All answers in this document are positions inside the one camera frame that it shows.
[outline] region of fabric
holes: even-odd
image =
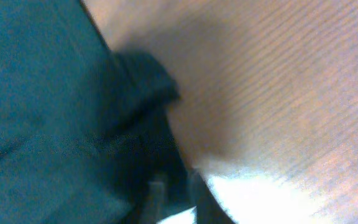
[[[112,54],[79,1],[0,1],[0,223],[118,223],[156,172],[191,207],[151,56]]]

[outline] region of wooden table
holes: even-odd
[[[358,223],[357,0],[85,4],[110,48],[146,49],[177,79],[189,164],[263,174],[317,202],[316,223]]]

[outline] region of wooden surface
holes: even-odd
[[[193,167],[261,172],[318,198],[311,216],[358,223],[358,1],[85,3],[110,48],[177,79],[170,122]]]

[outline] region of wooden floor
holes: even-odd
[[[85,0],[113,50],[177,79],[181,152],[206,174],[247,168],[358,223],[358,0]]]

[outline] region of dark teal fabric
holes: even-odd
[[[79,1],[0,0],[0,223],[117,223],[169,176],[190,206],[151,56],[112,54]]]

